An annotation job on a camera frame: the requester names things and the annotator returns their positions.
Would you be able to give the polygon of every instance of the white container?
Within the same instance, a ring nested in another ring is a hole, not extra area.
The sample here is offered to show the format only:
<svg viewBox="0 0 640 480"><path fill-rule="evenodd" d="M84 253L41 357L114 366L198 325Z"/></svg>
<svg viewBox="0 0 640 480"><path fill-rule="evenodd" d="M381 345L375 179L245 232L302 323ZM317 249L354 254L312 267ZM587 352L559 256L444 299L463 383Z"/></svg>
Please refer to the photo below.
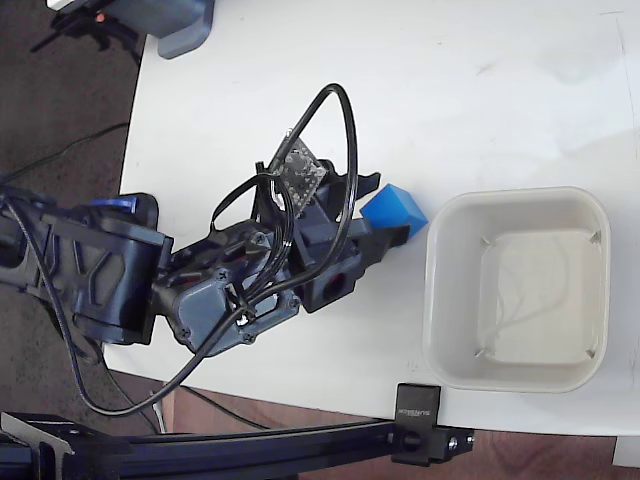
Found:
<svg viewBox="0 0 640 480"><path fill-rule="evenodd" d="M424 354L454 388L567 392L607 344L610 227L578 188L471 193L429 229Z"/></svg>

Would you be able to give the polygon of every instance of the table surface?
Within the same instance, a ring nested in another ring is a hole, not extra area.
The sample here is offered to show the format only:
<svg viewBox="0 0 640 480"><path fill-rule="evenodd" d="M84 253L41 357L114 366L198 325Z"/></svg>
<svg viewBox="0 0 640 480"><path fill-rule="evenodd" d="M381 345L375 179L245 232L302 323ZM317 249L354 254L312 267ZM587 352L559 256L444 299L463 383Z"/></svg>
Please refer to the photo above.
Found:
<svg viewBox="0 0 640 480"><path fill-rule="evenodd" d="M409 190L433 218L455 195L573 185L612 228L609 345L566 394L444 389L441 424L640 434L640 4L631 0L218 0L213 31L171 61L149 39L122 191L160 204L176 247L268 161L322 86L355 110L360 171ZM303 138L344 171L335 99ZM246 218L250 199L221 225ZM187 384L391 418L396 384L437 383L422 351L426 231L371 267L348 297L206 360ZM112 368L167 380L191 354L164 319L148 347L109 346Z"/></svg>

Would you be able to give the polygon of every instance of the blue foam block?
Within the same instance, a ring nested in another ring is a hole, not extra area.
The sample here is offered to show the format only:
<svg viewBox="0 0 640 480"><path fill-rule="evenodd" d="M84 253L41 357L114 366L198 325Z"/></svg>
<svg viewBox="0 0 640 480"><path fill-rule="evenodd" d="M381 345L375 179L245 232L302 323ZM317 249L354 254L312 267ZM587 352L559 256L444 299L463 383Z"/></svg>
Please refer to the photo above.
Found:
<svg viewBox="0 0 640 480"><path fill-rule="evenodd" d="M409 238L429 223L411 194L391 184L380 190L360 213L374 229L409 225Z"/></svg>

